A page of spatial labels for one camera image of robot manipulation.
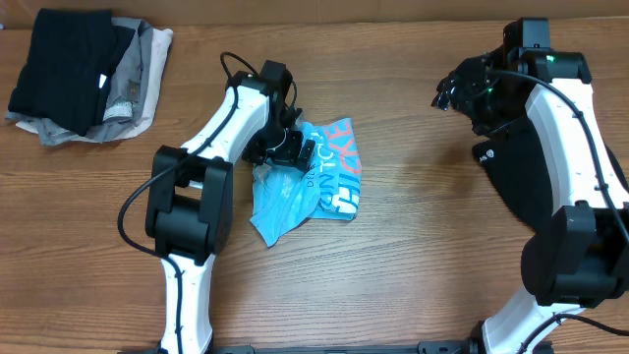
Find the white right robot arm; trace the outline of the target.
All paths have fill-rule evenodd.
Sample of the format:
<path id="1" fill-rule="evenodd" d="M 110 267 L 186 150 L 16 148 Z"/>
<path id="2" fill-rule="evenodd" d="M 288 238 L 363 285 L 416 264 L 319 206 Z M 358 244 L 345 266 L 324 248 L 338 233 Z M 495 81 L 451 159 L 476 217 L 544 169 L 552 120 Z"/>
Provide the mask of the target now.
<path id="1" fill-rule="evenodd" d="M 545 351 L 564 321 L 628 289 L 628 188 L 594 112 L 583 54 L 496 49 L 464 60 L 433 106 L 468 116 L 476 155 L 496 191 L 534 230 L 518 291 L 480 322 L 470 353 Z"/>

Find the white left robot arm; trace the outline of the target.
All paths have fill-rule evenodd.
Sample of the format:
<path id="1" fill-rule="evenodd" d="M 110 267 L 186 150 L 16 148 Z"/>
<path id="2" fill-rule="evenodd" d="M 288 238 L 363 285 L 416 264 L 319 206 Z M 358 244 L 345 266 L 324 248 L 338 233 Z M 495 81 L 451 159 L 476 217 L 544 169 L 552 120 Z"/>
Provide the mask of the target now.
<path id="1" fill-rule="evenodd" d="M 236 162 L 307 171 L 315 144 L 295 128 L 301 109 L 285 101 L 295 86 L 286 69 L 239 72 L 196 136 L 155 154 L 145 231 L 155 241 L 166 280 L 158 352 L 211 350 L 211 275 L 233 222 Z"/>

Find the light blue printed t-shirt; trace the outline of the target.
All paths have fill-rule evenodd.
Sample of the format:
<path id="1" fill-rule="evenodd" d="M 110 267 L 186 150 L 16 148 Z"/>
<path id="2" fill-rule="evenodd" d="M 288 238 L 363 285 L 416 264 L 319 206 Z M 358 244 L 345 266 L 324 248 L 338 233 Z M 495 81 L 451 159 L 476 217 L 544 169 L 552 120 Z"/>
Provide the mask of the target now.
<path id="1" fill-rule="evenodd" d="M 307 171 L 267 164 L 253 170 L 250 222 L 268 247 L 308 219 L 350 221 L 358 213 L 363 167 L 352 119 L 304 122 L 298 130 L 314 141 Z"/>

